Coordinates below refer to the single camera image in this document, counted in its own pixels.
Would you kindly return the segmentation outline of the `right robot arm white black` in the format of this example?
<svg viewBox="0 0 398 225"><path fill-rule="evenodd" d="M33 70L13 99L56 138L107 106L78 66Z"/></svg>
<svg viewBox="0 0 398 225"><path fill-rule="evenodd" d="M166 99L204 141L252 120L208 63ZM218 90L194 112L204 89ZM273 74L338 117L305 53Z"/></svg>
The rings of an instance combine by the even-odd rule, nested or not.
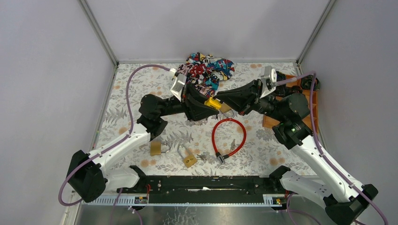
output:
<svg viewBox="0 0 398 225"><path fill-rule="evenodd" d="M270 175L273 192L287 190L311 200L338 225L355 222L378 190L351 176L320 145L316 133L303 121L311 113L304 94L277 99L271 93L267 85L254 80L237 89L220 91L215 97L240 115L255 111L277 120L279 123L272 128L277 141L303 159L321 179L317 183L280 166Z"/></svg>

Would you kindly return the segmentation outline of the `red cable lock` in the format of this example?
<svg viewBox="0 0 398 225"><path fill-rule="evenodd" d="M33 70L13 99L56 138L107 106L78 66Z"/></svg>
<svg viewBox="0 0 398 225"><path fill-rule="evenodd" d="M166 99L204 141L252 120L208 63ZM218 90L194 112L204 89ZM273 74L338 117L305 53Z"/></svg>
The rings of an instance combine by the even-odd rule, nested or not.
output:
<svg viewBox="0 0 398 225"><path fill-rule="evenodd" d="M231 151L230 144L236 139L236 148ZM216 161L223 165L226 159L231 158L243 149L247 140L247 129L244 122L237 119L223 119L216 122L210 137L210 146L213 149Z"/></svg>

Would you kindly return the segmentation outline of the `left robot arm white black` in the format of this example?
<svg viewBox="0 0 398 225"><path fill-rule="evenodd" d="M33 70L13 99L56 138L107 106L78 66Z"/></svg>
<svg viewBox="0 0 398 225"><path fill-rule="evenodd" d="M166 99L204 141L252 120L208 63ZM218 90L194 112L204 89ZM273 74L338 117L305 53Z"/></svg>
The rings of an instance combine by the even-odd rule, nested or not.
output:
<svg viewBox="0 0 398 225"><path fill-rule="evenodd" d="M169 98L147 94L140 101L140 117L129 130L101 148L73 154L63 185L69 184L86 203L110 189L126 187L139 193L145 188L143 177L132 169L112 171L111 167L136 147L158 137L168 124L164 116L184 113L188 120L199 121L217 115L220 108L218 99L204 96L191 84Z"/></svg>

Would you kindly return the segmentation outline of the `yellow small padlock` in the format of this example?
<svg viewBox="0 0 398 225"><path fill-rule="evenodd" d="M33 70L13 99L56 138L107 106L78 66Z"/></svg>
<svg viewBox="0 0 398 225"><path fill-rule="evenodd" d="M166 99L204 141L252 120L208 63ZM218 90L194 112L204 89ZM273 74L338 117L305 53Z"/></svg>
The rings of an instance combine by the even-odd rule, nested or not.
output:
<svg viewBox="0 0 398 225"><path fill-rule="evenodd" d="M216 98L214 98L214 97L208 98L208 99L204 102L204 105L206 105L206 106L208 106L208 107L211 107L211 108L213 108L213 109L216 109L216 110L220 110L221 107L222 107L221 101L218 100L218 99L216 99Z"/></svg>

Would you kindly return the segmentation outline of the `brass padlock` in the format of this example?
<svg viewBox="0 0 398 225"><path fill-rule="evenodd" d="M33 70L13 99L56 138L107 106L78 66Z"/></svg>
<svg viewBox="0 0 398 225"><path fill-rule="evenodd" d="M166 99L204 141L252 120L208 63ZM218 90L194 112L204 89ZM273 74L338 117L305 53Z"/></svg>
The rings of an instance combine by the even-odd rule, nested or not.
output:
<svg viewBox="0 0 398 225"><path fill-rule="evenodd" d="M236 112L226 103L221 104L220 113L221 113L220 115L221 120L232 119L236 116Z"/></svg>
<svg viewBox="0 0 398 225"><path fill-rule="evenodd" d="M183 159L183 164L186 168L190 168L198 162L192 151L184 145L179 145L177 147L177 152Z"/></svg>
<svg viewBox="0 0 398 225"><path fill-rule="evenodd" d="M161 155L162 153L168 153L171 150L171 146L167 142L153 141L150 144L150 156Z"/></svg>

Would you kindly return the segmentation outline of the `silver padlock key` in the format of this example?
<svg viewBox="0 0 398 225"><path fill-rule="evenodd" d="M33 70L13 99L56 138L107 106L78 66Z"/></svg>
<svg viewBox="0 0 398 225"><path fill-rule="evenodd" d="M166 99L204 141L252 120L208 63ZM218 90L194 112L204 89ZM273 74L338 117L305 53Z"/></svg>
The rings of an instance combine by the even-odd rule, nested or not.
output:
<svg viewBox="0 0 398 225"><path fill-rule="evenodd" d="M208 160L208 156L205 154L197 154L197 157L202 160L202 161L207 161Z"/></svg>

